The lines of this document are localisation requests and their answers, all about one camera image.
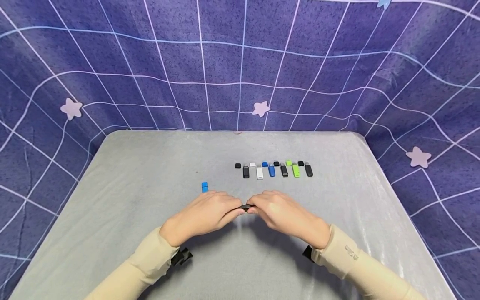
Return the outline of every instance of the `beige sleeve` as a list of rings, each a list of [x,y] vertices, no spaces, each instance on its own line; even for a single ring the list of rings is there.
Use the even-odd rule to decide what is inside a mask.
[[[178,252],[159,234],[150,232],[135,252],[105,278],[85,300],[136,300],[170,268],[170,259]]]
[[[323,250],[312,251],[312,260],[341,279],[351,281],[366,300],[425,300],[408,282],[358,248],[345,232],[330,226]]]

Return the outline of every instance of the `green usb flash drive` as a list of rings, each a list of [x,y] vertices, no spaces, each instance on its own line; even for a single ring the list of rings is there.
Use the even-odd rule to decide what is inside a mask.
[[[292,169],[293,169],[293,177],[300,177],[300,169],[297,163],[293,163]]]

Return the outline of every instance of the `white usb flash drive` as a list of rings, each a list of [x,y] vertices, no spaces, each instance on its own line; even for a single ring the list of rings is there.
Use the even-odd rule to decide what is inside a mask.
[[[264,171],[262,170],[262,165],[257,165],[257,179],[262,180],[264,178]]]

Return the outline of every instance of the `purple backdrop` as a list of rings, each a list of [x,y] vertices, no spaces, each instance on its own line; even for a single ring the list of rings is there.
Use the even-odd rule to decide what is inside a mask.
[[[125,129],[358,132],[480,299],[479,1],[0,1],[0,299]]]

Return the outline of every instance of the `gray tablecloth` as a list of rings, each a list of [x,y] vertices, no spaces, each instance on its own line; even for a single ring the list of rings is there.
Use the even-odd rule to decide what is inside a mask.
[[[308,178],[249,179],[235,163],[309,161]],[[355,133],[131,132],[109,135],[13,293],[12,300],[80,300],[143,237],[209,188],[244,202],[280,190],[334,223],[430,300],[454,299],[367,144]],[[313,265],[306,244],[243,215],[186,243],[194,257],[145,299],[359,299]]]

